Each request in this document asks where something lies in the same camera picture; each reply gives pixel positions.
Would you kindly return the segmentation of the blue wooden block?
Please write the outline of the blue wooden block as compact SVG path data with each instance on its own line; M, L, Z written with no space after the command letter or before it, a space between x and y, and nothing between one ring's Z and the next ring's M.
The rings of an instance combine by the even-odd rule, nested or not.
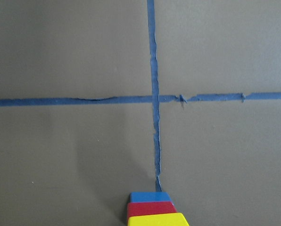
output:
M172 202L166 192L132 192L130 202Z

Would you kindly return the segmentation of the red wooden block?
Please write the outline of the red wooden block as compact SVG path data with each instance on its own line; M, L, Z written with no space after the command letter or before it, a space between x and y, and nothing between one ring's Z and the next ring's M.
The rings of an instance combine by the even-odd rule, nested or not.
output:
M177 210L171 201L161 202L130 202L127 205L127 221L131 217L176 213Z

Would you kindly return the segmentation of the yellow wooden block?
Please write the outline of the yellow wooden block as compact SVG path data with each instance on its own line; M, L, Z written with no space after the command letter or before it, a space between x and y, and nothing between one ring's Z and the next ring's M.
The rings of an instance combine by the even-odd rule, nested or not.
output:
M182 213L135 216L128 219L128 226L188 226Z

